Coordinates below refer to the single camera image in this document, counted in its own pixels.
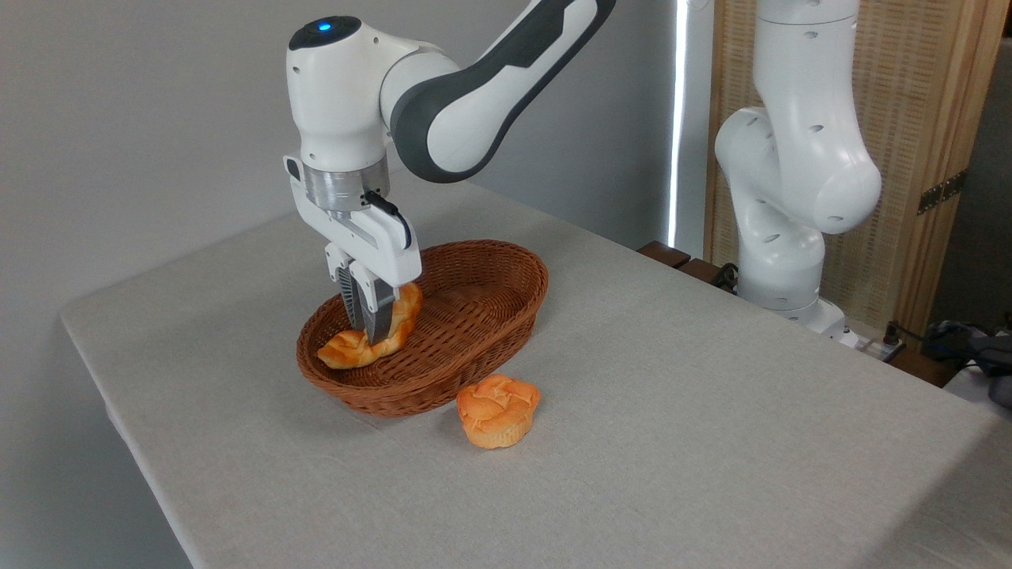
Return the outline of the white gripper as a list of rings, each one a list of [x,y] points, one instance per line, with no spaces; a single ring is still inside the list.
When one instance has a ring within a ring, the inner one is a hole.
[[[408,220],[384,201],[390,190],[386,157],[351,172],[319,171],[285,156],[297,212],[329,242],[328,269],[339,284],[352,328],[370,345],[387,339],[401,287],[421,274],[421,256]]]

